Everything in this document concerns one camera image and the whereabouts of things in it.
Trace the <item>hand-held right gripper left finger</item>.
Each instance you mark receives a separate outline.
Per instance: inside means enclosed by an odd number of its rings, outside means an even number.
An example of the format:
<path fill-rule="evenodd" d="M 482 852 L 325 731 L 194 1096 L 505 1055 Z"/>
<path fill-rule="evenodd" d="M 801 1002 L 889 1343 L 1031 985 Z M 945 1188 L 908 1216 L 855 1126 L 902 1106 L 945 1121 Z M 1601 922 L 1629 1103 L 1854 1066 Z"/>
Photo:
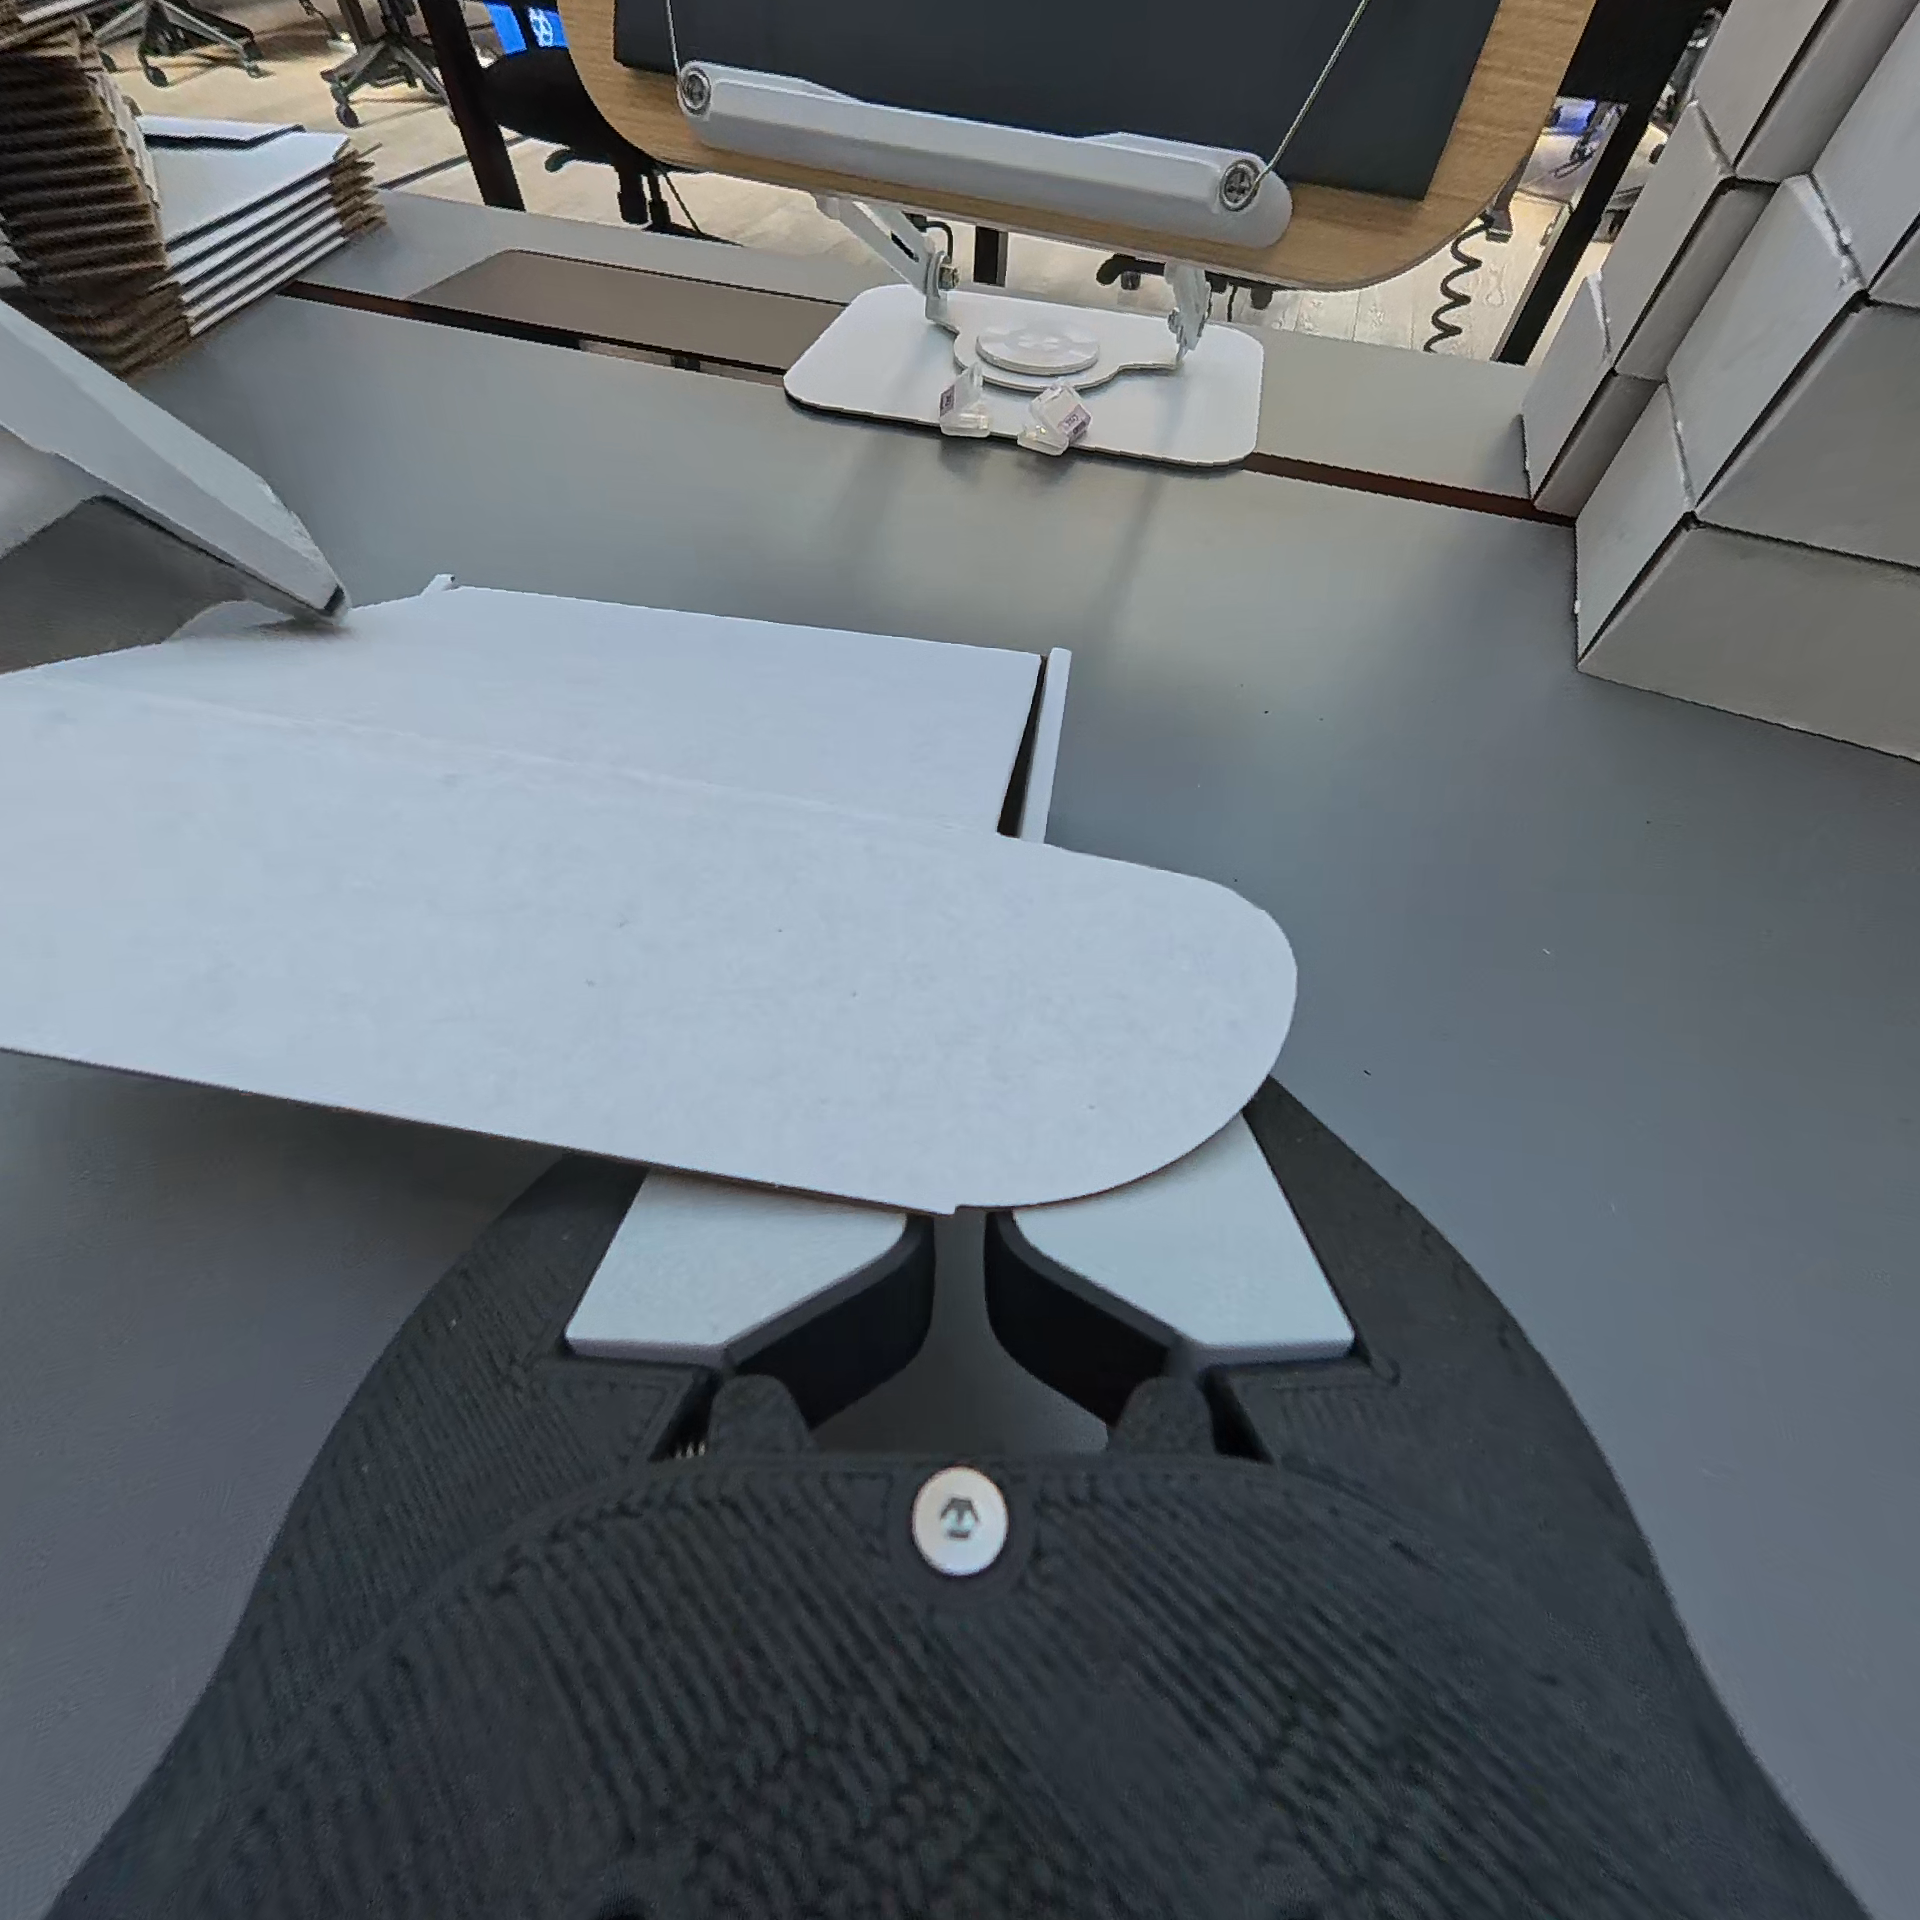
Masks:
<path fill-rule="evenodd" d="M 577 1356 L 762 1373 L 824 1425 L 917 1356 L 935 1263 L 919 1213 L 652 1168 L 562 1339 Z"/>

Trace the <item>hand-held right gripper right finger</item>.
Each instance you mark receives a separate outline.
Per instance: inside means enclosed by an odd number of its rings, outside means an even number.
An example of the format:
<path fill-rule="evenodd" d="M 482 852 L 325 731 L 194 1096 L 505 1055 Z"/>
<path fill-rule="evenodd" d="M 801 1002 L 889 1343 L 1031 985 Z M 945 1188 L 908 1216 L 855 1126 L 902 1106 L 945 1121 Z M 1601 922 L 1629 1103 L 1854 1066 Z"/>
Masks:
<path fill-rule="evenodd" d="M 1148 1381 L 1358 1355 L 1245 1118 L 1138 1182 L 989 1213 L 982 1292 L 1007 1355 L 1107 1425 Z"/>

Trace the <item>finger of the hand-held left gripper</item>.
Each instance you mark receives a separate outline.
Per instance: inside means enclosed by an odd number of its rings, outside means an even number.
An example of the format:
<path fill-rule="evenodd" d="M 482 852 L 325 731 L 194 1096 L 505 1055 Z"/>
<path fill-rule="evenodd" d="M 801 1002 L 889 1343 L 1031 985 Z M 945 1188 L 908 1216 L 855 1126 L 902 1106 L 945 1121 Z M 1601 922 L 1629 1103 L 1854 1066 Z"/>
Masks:
<path fill-rule="evenodd" d="M 252 466 L 17 308 L 4 308 L 4 552 L 111 501 L 282 611 L 341 618 L 349 589 Z"/>

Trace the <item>white cardboard box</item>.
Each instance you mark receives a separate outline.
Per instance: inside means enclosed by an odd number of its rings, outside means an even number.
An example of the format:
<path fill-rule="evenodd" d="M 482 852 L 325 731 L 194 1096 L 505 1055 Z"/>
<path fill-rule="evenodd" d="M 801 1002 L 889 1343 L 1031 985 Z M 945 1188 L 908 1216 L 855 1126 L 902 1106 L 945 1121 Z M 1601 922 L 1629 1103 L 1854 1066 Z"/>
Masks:
<path fill-rule="evenodd" d="M 1039 656 L 498 589 L 4 678 L 4 1048 L 897 1212 L 1125 1186 L 1281 926 L 997 831 Z"/>

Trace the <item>stack of flat cardboard sheets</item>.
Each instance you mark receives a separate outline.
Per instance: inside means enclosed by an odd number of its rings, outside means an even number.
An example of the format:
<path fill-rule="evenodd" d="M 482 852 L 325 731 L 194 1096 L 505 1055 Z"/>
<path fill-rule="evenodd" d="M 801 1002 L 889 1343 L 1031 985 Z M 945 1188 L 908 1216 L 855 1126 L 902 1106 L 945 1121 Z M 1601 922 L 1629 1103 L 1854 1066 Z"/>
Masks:
<path fill-rule="evenodd" d="M 342 132 L 141 115 L 82 3 L 4 5 L 4 301 L 118 378 L 384 226 Z"/>

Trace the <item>grey office chair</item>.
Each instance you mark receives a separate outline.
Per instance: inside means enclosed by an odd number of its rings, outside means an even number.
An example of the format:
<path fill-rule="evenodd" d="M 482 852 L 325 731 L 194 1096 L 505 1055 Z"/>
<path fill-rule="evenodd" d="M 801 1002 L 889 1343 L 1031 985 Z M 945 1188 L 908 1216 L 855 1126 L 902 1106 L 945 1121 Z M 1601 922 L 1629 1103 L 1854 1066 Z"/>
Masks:
<path fill-rule="evenodd" d="M 337 3 L 355 52 L 322 71 L 342 129 L 361 129 L 355 99 L 365 89 L 405 86 L 439 109 L 451 109 L 438 71 L 438 55 L 422 33 L 418 3 Z"/>
<path fill-rule="evenodd" d="M 175 58 L 231 58 L 249 79 L 264 79 L 265 65 L 252 28 L 199 3 L 141 3 L 135 61 L 155 86 L 168 86 L 164 61 Z"/>

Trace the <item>black office chair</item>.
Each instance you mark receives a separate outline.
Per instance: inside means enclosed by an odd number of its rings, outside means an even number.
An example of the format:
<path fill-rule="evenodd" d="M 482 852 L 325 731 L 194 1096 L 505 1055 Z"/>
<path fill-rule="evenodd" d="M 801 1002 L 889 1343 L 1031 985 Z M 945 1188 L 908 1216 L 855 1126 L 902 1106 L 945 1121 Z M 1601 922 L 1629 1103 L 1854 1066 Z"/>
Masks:
<path fill-rule="evenodd" d="M 482 69 L 479 92 L 505 132 L 542 141 L 567 156 L 609 165 L 618 178 L 622 222 L 681 236 L 695 233 L 669 212 L 661 162 L 604 116 L 569 48 L 528 45 L 504 55 Z"/>

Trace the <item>tablet stand with black board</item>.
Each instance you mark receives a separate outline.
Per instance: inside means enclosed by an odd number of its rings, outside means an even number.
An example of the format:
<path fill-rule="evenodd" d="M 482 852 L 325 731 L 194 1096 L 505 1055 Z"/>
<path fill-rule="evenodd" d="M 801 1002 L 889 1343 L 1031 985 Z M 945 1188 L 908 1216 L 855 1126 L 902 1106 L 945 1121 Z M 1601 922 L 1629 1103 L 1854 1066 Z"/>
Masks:
<path fill-rule="evenodd" d="M 1591 3 L 1501 3 L 1424 201 L 1281 178 L 1254 156 L 1145 133 L 1067 136 L 892 109 L 672 55 L 615 58 L 615 3 L 562 3 L 589 98 L 649 156 L 805 192 L 882 262 L 784 375 L 791 403 L 937 428 L 977 366 L 989 439 L 1071 382 L 1091 428 L 1071 453 L 1244 466 L 1261 439 L 1265 349 L 1211 323 L 1211 281 L 1344 292 L 1404 275 L 1482 212 L 1532 153 Z"/>

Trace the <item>stack of white cardboard boxes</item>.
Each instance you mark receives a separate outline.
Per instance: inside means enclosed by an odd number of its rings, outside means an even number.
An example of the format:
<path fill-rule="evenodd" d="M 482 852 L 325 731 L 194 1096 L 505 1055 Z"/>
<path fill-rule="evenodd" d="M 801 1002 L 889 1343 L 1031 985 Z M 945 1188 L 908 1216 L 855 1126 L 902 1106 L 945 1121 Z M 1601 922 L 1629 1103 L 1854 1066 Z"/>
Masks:
<path fill-rule="evenodd" d="M 1522 396 L 1585 678 L 1917 756 L 1917 5 L 1734 3 Z"/>

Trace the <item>black panel on stand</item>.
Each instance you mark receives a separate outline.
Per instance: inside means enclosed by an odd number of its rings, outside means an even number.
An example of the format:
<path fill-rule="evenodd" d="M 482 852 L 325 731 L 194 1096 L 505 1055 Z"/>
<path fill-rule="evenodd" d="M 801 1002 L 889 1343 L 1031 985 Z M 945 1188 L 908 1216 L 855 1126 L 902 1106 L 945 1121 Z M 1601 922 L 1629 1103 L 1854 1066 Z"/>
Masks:
<path fill-rule="evenodd" d="M 1497 3 L 615 3 L 615 58 L 1281 156 L 1289 185 L 1424 201 L 1495 16 Z"/>

